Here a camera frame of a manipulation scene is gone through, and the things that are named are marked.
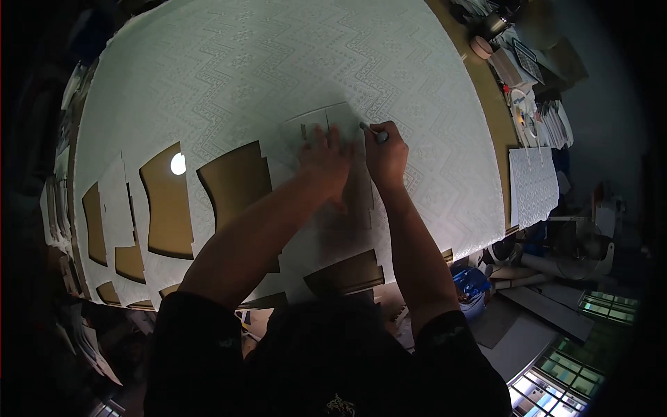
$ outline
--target pen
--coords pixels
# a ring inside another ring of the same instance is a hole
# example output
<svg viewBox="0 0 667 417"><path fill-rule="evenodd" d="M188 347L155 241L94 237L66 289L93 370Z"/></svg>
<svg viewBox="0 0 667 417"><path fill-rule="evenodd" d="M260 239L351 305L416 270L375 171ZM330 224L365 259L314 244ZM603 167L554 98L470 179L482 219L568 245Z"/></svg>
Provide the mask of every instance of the pen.
<svg viewBox="0 0 667 417"><path fill-rule="evenodd" d="M378 145L385 143L387 139L389 139L389 134L387 132L385 131L376 132L373 129L371 129L369 125L367 125L362 121L359 122L359 128L362 130L368 129L371 133L373 133L376 137L376 142L378 143Z"/></svg>

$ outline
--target embroidery on shirt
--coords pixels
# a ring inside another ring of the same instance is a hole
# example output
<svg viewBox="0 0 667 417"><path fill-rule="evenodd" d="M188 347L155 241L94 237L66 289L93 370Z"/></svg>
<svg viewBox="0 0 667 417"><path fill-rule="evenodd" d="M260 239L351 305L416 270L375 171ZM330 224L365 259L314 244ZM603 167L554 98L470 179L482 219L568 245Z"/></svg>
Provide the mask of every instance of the embroidery on shirt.
<svg viewBox="0 0 667 417"><path fill-rule="evenodd" d="M338 396L338 393L336 393L336 396L333 400L327 403L327 408L329 409L327 410L327 414L330 416L354 417L355 414L354 404L349 401L342 400Z"/></svg>
<svg viewBox="0 0 667 417"><path fill-rule="evenodd" d="M441 344L444 344L447 342L449 339L453 339L454 336L459 334L463 330L463 327L458 326L457 328L454 329L453 332L447 333L447 334L438 334L437 336L433 336L431 339L431 344L433 346L439 346Z"/></svg>

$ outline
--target wall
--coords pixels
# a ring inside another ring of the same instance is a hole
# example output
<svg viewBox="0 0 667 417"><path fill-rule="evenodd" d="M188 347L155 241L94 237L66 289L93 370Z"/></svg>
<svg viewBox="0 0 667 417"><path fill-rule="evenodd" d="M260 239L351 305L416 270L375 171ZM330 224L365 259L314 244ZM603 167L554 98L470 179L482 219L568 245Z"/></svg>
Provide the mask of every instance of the wall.
<svg viewBox="0 0 667 417"><path fill-rule="evenodd" d="M608 179L628 202L628 219L639 212L640 155L648 147L641 101L620 50L582 0L554 0L558 26L582 58L589 78L563 92L574 133L571 174L578 203Z"/></svg>
<svg viewBox="0 0 667 417"><path fill-rule="evenodd" d="M495 348L478 346L505 382L509 382L557 335L551 328L522 312Z"/></svg>

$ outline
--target window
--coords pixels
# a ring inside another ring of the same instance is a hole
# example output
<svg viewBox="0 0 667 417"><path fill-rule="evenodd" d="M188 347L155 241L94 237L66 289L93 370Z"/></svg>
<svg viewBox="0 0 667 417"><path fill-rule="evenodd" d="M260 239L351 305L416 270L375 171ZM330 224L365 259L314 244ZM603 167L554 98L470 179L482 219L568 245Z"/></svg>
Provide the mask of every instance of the window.
<svg viewBox="0 0 667 417"><path fill-rule="evenodd" d="M517 378L509 390L515 416L575 417L588 404L535 367Z"/></svg>
<svg viewBox="0 0 667 417"><path fill-rule="evenodd" d="M568 342L557 340L510 383L515 416L575 417L600 389L603 373L563 352Z"/></svg>
<svg viewBox="0 0 667 417"><path fill-rule="evenodd" d="M585 312L594 316L624 324L631 324L637 311L637 300L613 296L604 292L592 291L579 305Z"/></svg>

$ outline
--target patterned tablecloth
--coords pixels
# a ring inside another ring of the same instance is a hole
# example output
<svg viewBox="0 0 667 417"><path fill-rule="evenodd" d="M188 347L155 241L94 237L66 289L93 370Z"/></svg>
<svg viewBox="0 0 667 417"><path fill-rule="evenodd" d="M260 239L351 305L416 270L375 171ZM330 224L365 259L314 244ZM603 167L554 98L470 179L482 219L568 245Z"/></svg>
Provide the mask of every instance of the patterned tablecloth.
<svg viewBox="0 0 667 417"><path fill-rule="evenodd" d="M294 168L275 146L285 139L275 134L281 124L342 101L366 122L396 122L410 146L406 188L441 251L452 248L458 259L504 237L482 107L422 0L171 0L109 42L85 104L74 179L79 248L87 253L81 198L120 153L146 279L128 284L82 255L93 299L111 280L123 305L150 299L158 308L158 291L180 282L191 263L147 251L149 208L138 169L154 155L181 142L196 255L215 229L196 169L260 140L275 185ZM321 234L302 230L279 259L281 274L268 275L250 298L282 290L290 300L306 297L303 276L370 248L394 280L386 211L374 199L371 230L330 233L326 246L335 249L324 257Z"/></svg>

